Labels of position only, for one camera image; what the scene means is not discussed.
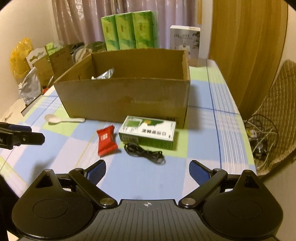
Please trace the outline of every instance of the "candy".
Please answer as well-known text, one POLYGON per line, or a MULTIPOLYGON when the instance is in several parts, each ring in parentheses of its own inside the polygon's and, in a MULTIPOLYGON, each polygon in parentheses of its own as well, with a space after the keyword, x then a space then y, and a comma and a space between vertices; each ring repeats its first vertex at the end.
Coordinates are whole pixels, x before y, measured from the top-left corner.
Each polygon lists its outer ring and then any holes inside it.
POLYGON ((114 126, 96 131, 99 136, 98 155, 104 156, 118 148, 113 138, 114 126))

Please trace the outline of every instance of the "open cardboard box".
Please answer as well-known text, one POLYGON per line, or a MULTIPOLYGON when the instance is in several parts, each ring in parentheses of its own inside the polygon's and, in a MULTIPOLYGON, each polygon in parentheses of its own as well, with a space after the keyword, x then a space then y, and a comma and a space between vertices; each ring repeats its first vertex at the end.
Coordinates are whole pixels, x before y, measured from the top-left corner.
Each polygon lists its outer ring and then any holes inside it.
POLYGON ((46 87, 53 76, 58 79, 66 70, 73 66, 69 46, 65 46, 50 56, 45 55, 37 60, 33 66, 37 68, 37 76, 42 87, 46 87))
POLYGON ((174 120, 177 128, 183 128, 190 74, 182 50, 117 50, 92 53, 54 86, 72 118, 123 122, 132 115, 174 120), (110 79, 91 79, 112 67, 110 79))

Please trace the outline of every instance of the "electronic device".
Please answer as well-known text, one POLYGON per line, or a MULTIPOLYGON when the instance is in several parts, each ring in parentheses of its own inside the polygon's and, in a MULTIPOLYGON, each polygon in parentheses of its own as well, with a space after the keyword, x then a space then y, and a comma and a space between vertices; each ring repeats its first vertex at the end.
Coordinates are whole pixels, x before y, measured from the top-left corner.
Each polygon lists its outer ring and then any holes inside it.
POLYGON ((29 126, 0 122, 0 148, 11 150, 13 146, 42 145, 44 141, 44 135, 32 132, 29 126))
POLYGON ((193 160, 189 173, 200 186, 178 203, 118 204, 96 187, 105 173, 103 160, 68 174, 44 170, 13 208, 19 240, 277 240, 283 211, 251 170, 230 175, 193 160))

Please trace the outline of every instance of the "cardboard box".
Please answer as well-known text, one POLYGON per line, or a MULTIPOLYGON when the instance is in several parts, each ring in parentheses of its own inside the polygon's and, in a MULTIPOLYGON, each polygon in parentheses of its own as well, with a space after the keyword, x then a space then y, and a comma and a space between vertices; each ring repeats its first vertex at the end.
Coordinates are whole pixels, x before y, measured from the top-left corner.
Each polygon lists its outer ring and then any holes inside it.
POLYGON ((63 47, 50 56, 45 55, 37 60, 33 66, 37 68, 37 76, 41 86, 46 87, 52 76, 56 80, 73 66, 69 46, 63 47))
POLYGON ((72 118, 123 122, 128 115, 183 128, 190 89, 185 51, 129 49, 92 53, 54 82, 72 118), (110 79, 91 80, 110 68, 110 79))
POLYGON ((118 133, 125 143, 171 150, 175 127, 175 121, 127 116, 118 133))

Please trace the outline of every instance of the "green and white box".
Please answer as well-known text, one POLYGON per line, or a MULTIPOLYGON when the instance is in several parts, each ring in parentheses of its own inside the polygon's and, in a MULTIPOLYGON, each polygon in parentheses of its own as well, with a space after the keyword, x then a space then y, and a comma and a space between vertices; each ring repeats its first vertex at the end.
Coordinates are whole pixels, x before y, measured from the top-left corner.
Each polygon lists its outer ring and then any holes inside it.
POLYGON ((116 28, 115 16, 110 15, 101 18, 104 38, 107 50, 119 50, 119 40, 116 28))
POLYGON ((176 122, 152 118, 127 116, 119 130, 122 142, 171 150, 176 122))
POLYGON ((133 14, 116 14, 115 20, 120 49, 135 49, 136 39, 133 29, 133 14))
POLYGON ((133 12, 133 27, 137 48, 159 47, 156 11, 133 12))

